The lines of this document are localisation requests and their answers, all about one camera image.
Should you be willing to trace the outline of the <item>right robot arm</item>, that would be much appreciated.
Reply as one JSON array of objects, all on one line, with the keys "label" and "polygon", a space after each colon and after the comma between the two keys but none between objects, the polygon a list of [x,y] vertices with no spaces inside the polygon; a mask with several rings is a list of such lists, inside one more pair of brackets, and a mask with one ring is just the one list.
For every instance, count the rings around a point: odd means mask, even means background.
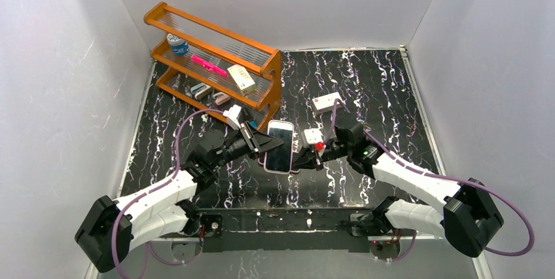
[{"label": "right robot arm", "polygon": [[429,177],[425,170],[404,164],[364,132],[360,122],[334,126],[335,138],[303,147],[293,157],[295,170],[320,170],[325,162],[345,157],[360,174],[396,186],[416,196],[420,203],[396,196],[384,199],[371,213],[353,215],[343,225],[353,236],[385,234],[396,229],[421,231],[444,238],[458,252],[478,257],[504,219],[481,182],[449,181]]}]

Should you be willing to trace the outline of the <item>phone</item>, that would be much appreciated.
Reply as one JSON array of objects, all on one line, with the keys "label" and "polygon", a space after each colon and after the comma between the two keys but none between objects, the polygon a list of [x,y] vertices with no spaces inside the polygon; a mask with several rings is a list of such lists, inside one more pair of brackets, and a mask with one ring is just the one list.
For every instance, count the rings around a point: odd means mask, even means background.
[{"label": "phone", "polygon": [[266,152],[264,170],[273,174],[288,174],[293,162],[294,125],[287,121],[271,120],[267,134],[283,143]]}]

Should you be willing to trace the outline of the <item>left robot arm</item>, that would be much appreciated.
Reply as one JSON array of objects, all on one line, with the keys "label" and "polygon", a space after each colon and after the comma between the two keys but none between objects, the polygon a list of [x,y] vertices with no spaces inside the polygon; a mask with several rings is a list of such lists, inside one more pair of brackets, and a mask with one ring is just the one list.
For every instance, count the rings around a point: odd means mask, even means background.
[{"label": "left robot arm", "polygon": [[207,131],[177,172],[134,194],[95,200],[75,234],[75,242],[100,273],[115,269],[136,247],[162,235],[184,231],[195,209],[190,200],[214,183],[221,166],[282,146],[248,122],[224,135]]}]

